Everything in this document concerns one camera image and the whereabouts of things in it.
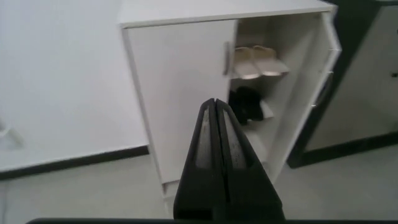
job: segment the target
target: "gray floor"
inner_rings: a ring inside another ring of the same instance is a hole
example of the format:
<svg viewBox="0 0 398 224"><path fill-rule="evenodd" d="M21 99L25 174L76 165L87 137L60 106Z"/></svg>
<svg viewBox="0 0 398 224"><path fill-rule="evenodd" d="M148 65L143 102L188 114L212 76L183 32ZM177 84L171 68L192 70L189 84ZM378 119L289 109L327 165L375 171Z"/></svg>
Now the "gray floor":
<svg viewBox="0 0 398 224"><path fill-rule="evenodd" d="M282 171L288 219L398 220L398 147ZM0 182L0 224L39 217L167 218L149 156Z"/></svg>

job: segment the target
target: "shoe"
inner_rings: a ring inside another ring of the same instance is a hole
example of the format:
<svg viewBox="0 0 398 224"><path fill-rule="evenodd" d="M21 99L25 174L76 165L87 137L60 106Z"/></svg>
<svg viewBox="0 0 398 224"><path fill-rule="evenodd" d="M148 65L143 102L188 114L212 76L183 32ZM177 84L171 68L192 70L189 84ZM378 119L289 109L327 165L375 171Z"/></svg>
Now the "shoe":
<svg viewBox="0 0 398 224"><path fill-rule="evenodd" d="M254 89L246 86L239 87L236 94L243 100L246 119L262 121L264 114L260 107L261 95Z"/></svg>
<svg viewBox="0 0 398 224"><path fill-rule="evenodd" d="M244 105L242 99L234 91L229 91L228 104L234 111L236 119L238 119L241 125L248 124L248 119L246 117L246 112L244 110Z"/></svg>
<svg viewBox="0 0 398 224"><path fill-rule="evenodd" d="M238 47L235 49L234 74L236 78L244 80L258 78L261 76L254 65L253 50L249 47Z"/></svg>
<svg viewBox="0 0 398 224"><path fill-rule="evenodd" d="M261 75L277 76L289 71L276 57L276 51L267 47L256 45L253 48L254 65Z"/></svg>

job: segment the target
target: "shoe cabinet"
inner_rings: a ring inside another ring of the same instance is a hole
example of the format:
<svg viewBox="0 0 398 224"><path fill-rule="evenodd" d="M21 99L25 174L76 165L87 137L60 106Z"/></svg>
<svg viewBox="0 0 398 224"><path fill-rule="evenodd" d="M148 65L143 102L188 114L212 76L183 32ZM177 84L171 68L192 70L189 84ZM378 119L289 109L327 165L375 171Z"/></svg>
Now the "shoe cabinet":
<svg viewBox="0 0 398 224"><path fill-rule="evenodd" d="M339 55L336 10L317 0L123 1L119 28L165 197L177 190L200 105L228 102L240 86L271 114L243 128L275 182ZM274 49L288 72L236 75L235 48L253 45Z"/></svg>

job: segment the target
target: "beige sandal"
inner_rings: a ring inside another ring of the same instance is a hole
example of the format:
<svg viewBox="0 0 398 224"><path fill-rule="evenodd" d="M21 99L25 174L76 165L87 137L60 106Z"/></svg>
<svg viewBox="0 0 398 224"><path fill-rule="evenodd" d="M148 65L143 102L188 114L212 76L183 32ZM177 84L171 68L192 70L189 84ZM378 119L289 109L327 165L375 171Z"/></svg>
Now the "beige sandal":
<svg viewBox="0 0 398 224"><path fill-rule="evenodd" d="M236 78L247 80L261 76L253 59L254 55L252 48L238 47L235 49L234 74Z"/></svg>
<svg viewBox="0 0 398 224"><path fill-rule="evenodd" d="M289 71L289 68L277 59L274 49L260 45L256 45L252 49L254 64L260 74L277 76Z"/></svg>

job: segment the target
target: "white wall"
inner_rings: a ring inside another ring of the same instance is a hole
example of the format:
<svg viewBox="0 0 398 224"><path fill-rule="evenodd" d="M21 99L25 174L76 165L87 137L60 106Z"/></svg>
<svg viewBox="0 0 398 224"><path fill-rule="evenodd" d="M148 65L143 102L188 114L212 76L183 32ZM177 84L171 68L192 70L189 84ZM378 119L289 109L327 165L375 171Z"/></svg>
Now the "white wall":
<svg viewBox="0 0 398 224"><path fill-rule="evenodd" d="M147 144L119 1L0 0L0 119L23 137L0 170Z"/></svg>

